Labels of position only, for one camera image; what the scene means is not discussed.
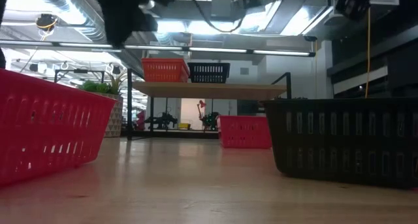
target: fluorescent light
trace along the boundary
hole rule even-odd
[[[109,50],[109,49],[102,49],[102,48],[92,48],[92,52],[122,52],[122,50]]]
[[[110,44],[84,44],[84,43],[66,43],[62,42],[59,45],[64,47],[74,47],[74,48],[112,48]]]
[[[328,14],[330,14],[334,10],[334,7],[329,7],[320,17],[314,20],[303,32],[302,35],[306,35],[309,31],[311,31],[315,26],[317,26]]]
[[[137,50],[160,50],[160,51],[182,51],[182,47],[175,46],[151,46],[151,45],[126,45],[127,49]]]
[[[309,57],[309,52],[254,50],[254,54]]]
[[[185,32],[185,25],[181,21],[158,21],[158,33]]]
[[[268,10],[268,12],[264,20],[260,23],[258,31],[264,31],[266,29],[268,24],[273,19],[273,16],[276,14],[277,10],[279,9],[280,4],[281,4],[281,0],[276,1],[273,3],[273,5],[271,5],[270,9],[267,9],[267,6],[269,6],[269,4],[266,5],[266,10]]]
[[[51,42],[22,41],[22,40],[0,40],[0,44],[28,45],[28,46],[52,46]]]
[[[233,48],[197,48],[197,47],[190,47],[190,51],[200,51],[200,52],[228,52],[228,53],[236,53],[236,54],[245,54],[247,50],[243,49],[233,49]]]

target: yellow cable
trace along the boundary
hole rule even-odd
[[[52,27],[53,25],[55,25],[56,23],[57,23],[57,21],[58,21],[58,19],[55,19],[55,21],[54,22],[52,22],[51,24],[49,24],[49,25],[46,25],[46,26],[39,26],[39,25],[37,25],[37,27],[38,28],[41,28],[41,29],[43,29],[43,28],[50,28],[50,27]]]
[[[371,25],[370,25],[370,8],[368,9],[368,19],[367,19],[367,82],[366,82],[366,96],[368,97],[368,84],[370,81],[370,31],[371,31]]]
[[[315,99],[318,98],[317,96],[317,64],[318,64],[318,40],[315,40]]]

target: shelf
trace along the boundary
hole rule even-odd
[[[150,97],[269,100],[286,92],[281,85],[134,82],[133,88]]]

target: basket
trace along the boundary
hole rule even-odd
[[[0,70],[0,185],[96,159],[114,100]]]
[[[259,116],[218,116],[217,130],[224,148],[272,147],[267,119]]]
[[[229,77],[229,63],[188,63],[192,83],[224,84]]]
[[[281,172],[418,187],[418,99],[280,100],[264,106]]]
[[[187,82],[189,69],[181,58],[142,58],[147,82]]]

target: black object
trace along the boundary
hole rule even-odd
[[[112,73],[113,74],[120,74],[120,66],[118,66],[118,65],[113,66]]]
[[[370,0],[338,0],[335,9],[349,19],[361,20],[370,7]]]
[[[148,119],[144,120],[144,123],[151,122],[152,125],[148,127],[149,129],[153,128],[154,124],[158,124],[156,129],[168,129],[170,123],[172,123],[172,126],[174,127],[177,124],[178,120],[172,117],[172,115],[170,115],[169,113],[163,112],[163,115],[161,117],[148,117]]]
[[[56,18],[52,14],[41,14],[37,19],[36,25],[43,31],[52,31],[55,28],[54,22]]]
[[[277,168],[299,178],[418,186],[418,99],[264,101]]]
[[[33,72],[38,72],[38,64],[30,64],[29,70]]]
[[[229,77],[230,63],[188,63],[192,83],[224,84]]]
[[[97,0],[104,16],[104,28],[108,42],[115,48],[123,47],[133,31],[157,31],[158,25],[150,14],[138,7],[150,0]],[[174,0],[154,0],[167,6]]]
[[[216,118],[219,116],[219,112],[213,112],[207,114],[201,118],[202,124],[205,129],[209,129],[212,131],[217,130],[217,121]]]

